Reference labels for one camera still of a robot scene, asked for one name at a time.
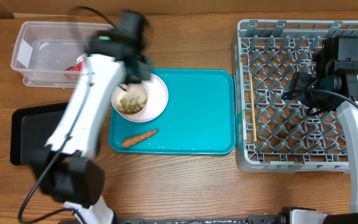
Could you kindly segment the foil ball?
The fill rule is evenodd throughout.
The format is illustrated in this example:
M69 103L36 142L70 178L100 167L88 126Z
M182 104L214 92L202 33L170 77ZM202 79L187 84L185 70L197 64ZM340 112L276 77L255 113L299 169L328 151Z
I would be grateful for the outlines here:
M87 54L83 54L83 55L80 55L77 60L76 60L76 64L79 64L81 63L83 60L85 60L87 58Z

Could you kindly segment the pink bowl with food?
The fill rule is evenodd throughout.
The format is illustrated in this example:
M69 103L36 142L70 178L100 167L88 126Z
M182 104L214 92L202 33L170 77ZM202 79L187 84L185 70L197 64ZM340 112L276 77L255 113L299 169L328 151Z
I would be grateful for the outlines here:
M138 123L142 122L147 102L148 93L143 84L120 84L111 97L112 107L119 115Z

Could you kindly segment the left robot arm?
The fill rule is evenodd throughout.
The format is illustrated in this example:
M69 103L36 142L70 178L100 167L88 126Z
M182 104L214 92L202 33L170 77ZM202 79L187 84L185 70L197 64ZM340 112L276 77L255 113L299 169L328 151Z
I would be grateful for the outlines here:
M118 26L89 38L85 66L65 112L45 146L31 156L37 181L19 210L21 223L37 189L63 203L54 214L71 212L78 223L117 222L102 196L105 173L93 159L116 87L150 80L152 62L142 53L147 46L144 30L149 27L144 15L124 10Z

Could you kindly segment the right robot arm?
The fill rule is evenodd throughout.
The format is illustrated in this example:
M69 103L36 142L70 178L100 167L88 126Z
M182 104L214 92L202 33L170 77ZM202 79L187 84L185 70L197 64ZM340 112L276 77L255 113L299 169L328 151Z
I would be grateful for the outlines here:
M342 126L351 173L350 212L328 215L296 208L287 223L358 223L358 38L330 37L314 56L312 74L296 73L283 100L298 100L319 113L335 111Z

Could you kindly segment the red snack wrapper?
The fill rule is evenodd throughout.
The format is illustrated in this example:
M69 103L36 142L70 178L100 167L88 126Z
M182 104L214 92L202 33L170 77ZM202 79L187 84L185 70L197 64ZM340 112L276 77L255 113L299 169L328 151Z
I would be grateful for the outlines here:
M80 77L80 73L82 71L83 68L83 62L80 62L72 67L69 67L65 70L64 76L69 79L76 79L78 77Z

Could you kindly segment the wooden chopstick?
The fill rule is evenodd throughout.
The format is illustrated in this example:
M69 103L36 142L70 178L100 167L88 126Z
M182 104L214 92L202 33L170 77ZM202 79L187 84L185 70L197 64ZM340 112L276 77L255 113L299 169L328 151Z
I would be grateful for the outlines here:
M252 74L249 73L249 85L250 85L250 104L252 109L252 125L253 125L253 137L254 143L257 142L257 131L256 131L256 119L255 119L255 104L254 104L254 88Z

